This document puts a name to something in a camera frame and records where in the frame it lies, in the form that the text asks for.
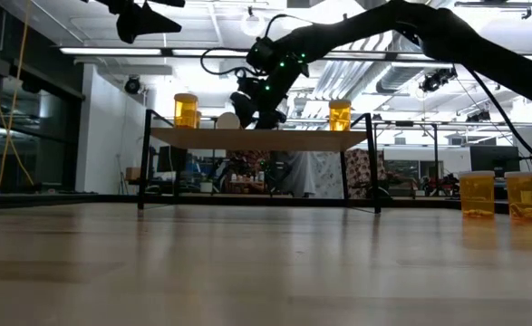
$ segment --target ceiling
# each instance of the ceiling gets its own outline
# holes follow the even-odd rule
[[[88,4],[81,0],[32,0],[33,11],[30,25],[40,33],[46,35],[61,46],[121,46],[129,45],[121,42],[116,32],[116,16],[108,13],[106,6],[91,1]],[[287,8],[286,1],[187,1],[185,8],[174,8],[165,5],[150,3],[153,10],[164,14],[175,22],[181,24],[183,29],[178,34],[154,34],[137,38],[132,46],[139,47],[199,47],[211,48],[216,46],[249,48],[255,41],[255,36],[244,32],[244,17],[247,7],[252,5],[254,13],[262,16],[267,21],[279,13],[293,14],[308,20],[331,23],[342,19],[342,15],[354,15],[369,9],[370,5],[379,4],[381,0],[324,0],[308,9]],[[431,0],[433,6],[447,6],[453,8],[455,1]],[[0,5],[10,13],[24,16],[25,0],[0,0]],[[521,11],[499,12],[486,9],[457,10],[462,18],[477,29],[484,37],[519,53],[532,53],[532,16],[527,20],[521,19]],[[252,32],[259,24],[256,18],[249,18],[245,28]],[[292,19],[281,19],[273,24],[270,36],[277,39],[296,28],[299,23]],[[387,50],[393,47],[391,41],[396,40],[393,34],[384,34],[377,39],[369,39],[353,44],[355,49],[364,50]],[[234,78],[219,79],[202,71],[197,59],[178,58],[106,58],[96,59],[94,63],[99,65],[99,71],[103,74],[113,75],[118,83],[124,83],[127,76],[119,73],[118,67],[128,69],[134,66],[154,65],[170,66],[170,76],[153,75],[143,76],[145,83],[150,88],[163,90],[169,87],[168,82],[192,91],[199,96],[202,108],[224,108],[230,92],[236,88]],[[224,70],[243,63],[240,60],[208,60],[208,68],[214,71]],[[458,67],[459,80],[452,81],[440,90],[430,94],[426,99],[417,95],[416,85],[424,73],[432,72],[432,69],[419,68],[414,75],[404,81],[399,90],[392,95],[376,95],[373,85],[377,78],[380,80],[381,71],[390,67],[381,67],[377,63],[366,63],[361,68],[361,74],[353,77],[354,83],[348,84],[347,73],[354,69],[355,64],[345,62],[314,62],[310,65],[310,78],[300,77],[296,81],[290,99],[295,105],[291,105],[291,113],[294,117],[322,118],[326,115],[327,102],[314,100],[328,100],[332,95],[332,87],[323,90],[321,80],[335,73],[333,87],[350,87],[351,100],[355,112],[379,111],[384,119],[393,120],[460,120],[464,121],[466,115],[476,108],[473,101],[479,102],[479,106],[486,106],[486,96],[473,81],[469,73],[462,67]],[[511,102],[517,98],[517,94],[503,87],[497,87],[493,81],[486,81],[489,88],[494,90],[496,96],[509,110]],[[492,114],[494,120],[500,120],[498,114]]]

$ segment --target white round object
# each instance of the white round object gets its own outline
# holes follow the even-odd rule
[[[495,177],[494,171],[471,171],[471,172],[460,172],[459,178],[462,177]]]
[[[255,26],[250,27],[249,19],[251,17],[257,18],[257,22],[255,23]],[[253,15],[244,14],[243,18],[241,19],[241,30],[249,36],[259,36],[264,31],[264,28],[266,27],[266,20],[264,17],[260,14],[254,13]]]
[[[532,171],[528,172],[506,172],[505,178],[507,177],[532,177]]]
[[[219,116],[217,129],[239,129],[239,118],[235,113],[226,112]]]

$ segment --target security camera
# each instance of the security camera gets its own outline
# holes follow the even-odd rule
[[[137,95],[142,91],[141,86],[140,76],[129,76],[129,80],[124,84],[124,90],[129,94]]]

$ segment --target shelf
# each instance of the shelf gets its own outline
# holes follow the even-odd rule
[[[344,151],[366,140],[362,131],[151,128],[151,136],[180,149]]]

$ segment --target black metal frame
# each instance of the black metal frame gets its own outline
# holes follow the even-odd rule
[[[142,142],[142,157],[140,159],[140,180],[139,180],[139,195],[137,198],[137,208],[139,209],[139,216],[143,216],[143,211],[146,203],[162,203],[168,205],[178,205],[178,204],[190,204],[190,205],[201,205],[209,204],[208,200],[218,200],[220,205],[268,205],[268,206],[355,206],[355,205],[364,205],[368,206],[368,200],[354,200],[349,198],[348,194],[348,184],[346,180],[346,158],[345,152],[340,152],[340,165],[342,170],[342,179],[343,179],[343,199],[323,199],[323,198],[310,198],[310,199],[299,199],[299,198],[254,198],[254,197],[181,197],[179,195],[179,177],[180,171],[176,171],[176,176],[173,181],[173,197],[160,197],[160,196],[149,196],[145,193],[145,189],[148,184],[148,169],[143,167],[149,166],[149,146],[150,146],[150,131],[151,131],[151,121],[155,116],[155,120],[163,120],[168,123],[171,127],[173,124],[161,117],[154,110],[147,110],[145,113],[145,130],[144,138]],[[354,127],[362,119],[365,120],[366,124],[366,138],[368,141],[368,153],[370,160],[371,168],[371,182],[372,182],[372,206],[374,207],[374,213],[381,213],[381,200],[379,197],[379,188],[378,188],[378,162],[377,162],[377,150],[374,143],[374,136],[372,133],[372,115],[370,113],[364,113],[358,119],[356,119],[352,124],[351,128]]]

